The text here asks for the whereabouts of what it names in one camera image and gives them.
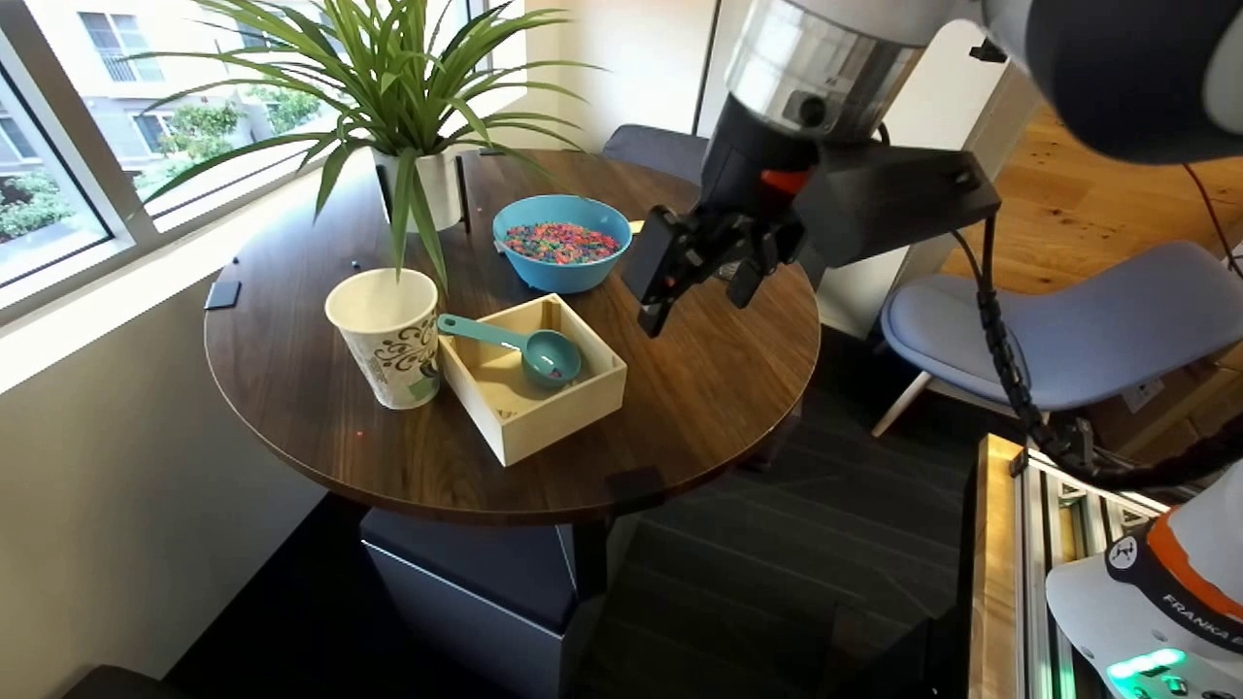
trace table top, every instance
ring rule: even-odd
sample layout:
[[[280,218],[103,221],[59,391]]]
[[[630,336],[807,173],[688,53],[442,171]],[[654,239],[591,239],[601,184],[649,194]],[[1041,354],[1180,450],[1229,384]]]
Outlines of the table top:
[[[681,178],[582,152],[464,154],[465,225],[442,233],[446,312],[490,314],[535,300],[495,252],[495,212],[540,190],[574,190],[646,218],[684,209]],[[737,312],[723,282],[691,287],[661,336],[636,325],[623,269],[567,303],[627,356],[623,413],[503,471],[460,397],[384,413],[366,387],[327,291],[384,252],[384,209],[371,167],[349,167],[314,218],[274,212],[223,278],[240,278],[235,312],[201,322],[206,366],[226,402],[276,455],[334,493],[455,521],[591,521],[658,506],[751,458],[795,413],[820,356],[820,318],[795,265],[773,272]]]

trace chair leg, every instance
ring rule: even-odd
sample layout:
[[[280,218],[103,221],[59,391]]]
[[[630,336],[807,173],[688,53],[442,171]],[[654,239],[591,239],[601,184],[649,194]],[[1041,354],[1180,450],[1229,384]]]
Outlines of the chair leg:
[[[872,439],[883,439],[930,384],[931,373],[915,375],[904,391],[890,402],[890,413],[872,426]]]

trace wooden box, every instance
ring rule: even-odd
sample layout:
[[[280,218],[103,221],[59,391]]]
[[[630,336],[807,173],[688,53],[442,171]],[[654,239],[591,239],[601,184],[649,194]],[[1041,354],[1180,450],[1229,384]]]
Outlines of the wooden box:
[[[504,305],[483,322],[517,335],[560,330],[588,354],[582,380],[560,391],[540,391],[523,375],[517,351],[442,335],[442,380],[455,387],[503,464],[513,464],[623,407],[627,360],[560,294]]]

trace blue bowl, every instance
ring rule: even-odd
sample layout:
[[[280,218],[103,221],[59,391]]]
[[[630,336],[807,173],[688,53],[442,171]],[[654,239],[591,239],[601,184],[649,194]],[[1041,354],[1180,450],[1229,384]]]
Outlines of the blue bowl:
[[[597,233],[615,235],[619,248],[612,255],[595,255],[582,265],[556,265],[556,260],[523,255],[523,252],[508,248],[504,233],[517,225],[582,225],[582,229],[597,229]],[[623,218],[623,209],[595,202],[595,196],[531,194],[531,196],[508,202],[495,218],[495,243],[504,252],[517,278],[523,278],[530,287],[556,291],[556,294],[582,294],[582,291],[597,287],[615,272],[615,265],[627,255],[630,221]]]

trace window sill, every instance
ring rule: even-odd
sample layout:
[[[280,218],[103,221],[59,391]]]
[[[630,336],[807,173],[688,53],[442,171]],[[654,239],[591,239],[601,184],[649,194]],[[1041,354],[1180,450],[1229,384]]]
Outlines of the window sill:
[[[0,325],[0,397],[226,269],[252,233],[267,229],[296,202],[314,196],[314,184],[314,171],[299,173],[266,196],[236,206],[235,212]]]

